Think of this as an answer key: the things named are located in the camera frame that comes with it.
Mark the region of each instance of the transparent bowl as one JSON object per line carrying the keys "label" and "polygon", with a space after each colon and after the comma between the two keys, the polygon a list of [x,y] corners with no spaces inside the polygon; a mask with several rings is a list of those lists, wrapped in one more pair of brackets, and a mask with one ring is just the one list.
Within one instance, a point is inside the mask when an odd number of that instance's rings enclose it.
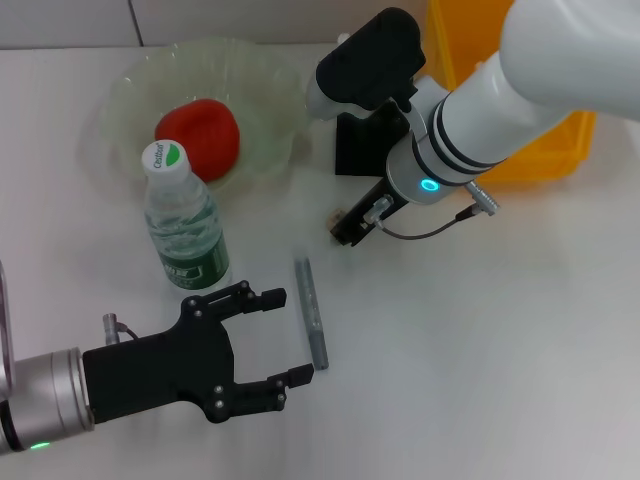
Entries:
{"label": "transparent bowl", "polygon": [[140,156],[162,117],[200,98],[223,102],[240,128],[240,156],[211,183],[216,190],[238,176],[284,170],[293,138],[309,123],[298,72],[269,47],[227,38],[174,44],[116,80],[101,111],[102,134],[128,176],[144,177]]}

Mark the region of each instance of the red object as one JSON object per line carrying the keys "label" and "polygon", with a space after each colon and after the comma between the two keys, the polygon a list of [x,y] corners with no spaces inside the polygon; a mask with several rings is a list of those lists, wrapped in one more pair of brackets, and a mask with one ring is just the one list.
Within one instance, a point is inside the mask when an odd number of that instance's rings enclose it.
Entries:
{"label": "red object", "polygon": [[204,182],[223,177],[240,152],[240,130],[231,110],[216,100],[202,99],[166,114],[156,140],[175,140],[187,151],[193,172]]}

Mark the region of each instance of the bottle label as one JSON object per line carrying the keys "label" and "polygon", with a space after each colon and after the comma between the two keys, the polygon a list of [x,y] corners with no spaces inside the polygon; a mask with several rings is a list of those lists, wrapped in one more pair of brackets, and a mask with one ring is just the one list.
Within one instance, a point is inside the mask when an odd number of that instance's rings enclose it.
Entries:
{"label": "bottle label", "polygon": [[200,257],[176,259],[159,255],[171,283],[185,290],[210,287],[220,280],[229,268],[229,254],[222,235],[218,243]]}

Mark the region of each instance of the orange bin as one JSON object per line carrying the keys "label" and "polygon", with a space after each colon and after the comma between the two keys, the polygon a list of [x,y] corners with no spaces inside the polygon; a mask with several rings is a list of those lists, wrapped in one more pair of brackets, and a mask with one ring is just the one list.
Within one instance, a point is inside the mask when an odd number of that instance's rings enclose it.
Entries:
{"label": "orange bin", "polygon": [[[500,46],[502,23],[513,0],[431,0],[424,72],[455,89]],[[572,173],[589,155],[596,115],[576,112],[509,160],[482,175],[484,183],[530,183]]]}

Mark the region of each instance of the plastic bottle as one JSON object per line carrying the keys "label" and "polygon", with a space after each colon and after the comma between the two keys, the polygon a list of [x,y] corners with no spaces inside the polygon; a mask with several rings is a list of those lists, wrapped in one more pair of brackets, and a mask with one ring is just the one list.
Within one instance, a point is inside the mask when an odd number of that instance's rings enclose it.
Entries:
{"label": "plastic bottle", "polygon": [[142,153],[148,178],[145,218],[169,280],[187,294],[205,294],[231,281],[218,207],[191,171],[178,142],[159,140]]}

